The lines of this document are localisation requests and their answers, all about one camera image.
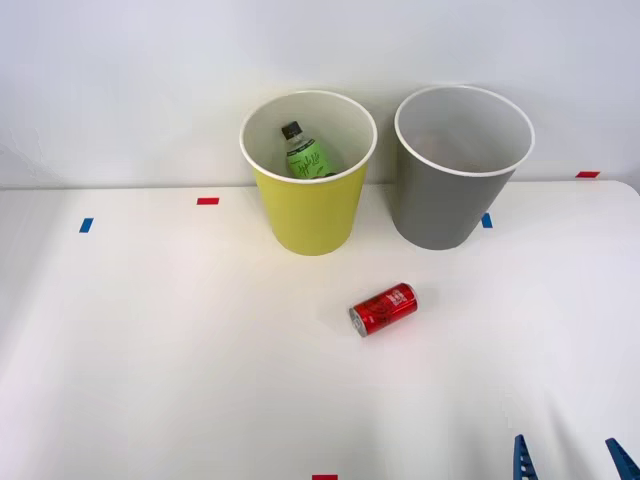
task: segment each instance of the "white wall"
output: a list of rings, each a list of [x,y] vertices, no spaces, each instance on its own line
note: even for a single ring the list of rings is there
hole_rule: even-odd
[[[538,145],[519,178],[640,187],[636,0],[5,0],[0,186],[253,182],[238,128],[281,92],[329,88],[374,114],[390,176],[403,97],[505,94]]]

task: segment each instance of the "trash bin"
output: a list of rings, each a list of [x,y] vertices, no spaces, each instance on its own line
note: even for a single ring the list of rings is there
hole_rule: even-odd
[[[464,85],[409,96],[396,112],[395,132],[393,222],[411,243],[431,250],[467,239],[535,143],[520,108]]]
[[[338,173],[314,180],[291,178],[281,127],[297,121],[321,143]],[[253,167],[278,241],[301,255],[323,255],[351,234],[378,132],[371,114],[343,95],[302,91],[262,105],[245,120],[240,148]]]

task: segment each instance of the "yellow bin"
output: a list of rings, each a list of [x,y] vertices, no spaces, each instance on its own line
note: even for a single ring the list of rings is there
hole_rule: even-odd
[[[326,150],[340,173],[317,180],[291,178],[280,128],[297,121]],[[240,131],[240,148],[278,241],[301,255],[323,255],[347,241],[378,140],[371,114],[348,97],[303,91],[276,98],[251,113]]]

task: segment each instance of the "gray bin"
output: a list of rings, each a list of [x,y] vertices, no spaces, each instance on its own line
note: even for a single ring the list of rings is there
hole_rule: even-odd
[[[396,112],[392,217],[419,247],[464,242],[535,143],[526,114],[506,98],[470,86],[431,87]]]

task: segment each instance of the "bottle label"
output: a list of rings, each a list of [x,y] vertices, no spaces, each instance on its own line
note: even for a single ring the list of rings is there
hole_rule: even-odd
[[[331,171],[326,153],[313,139],[287,152],[287,160],[291,173],[296,178],[311,179],[334,173]]]

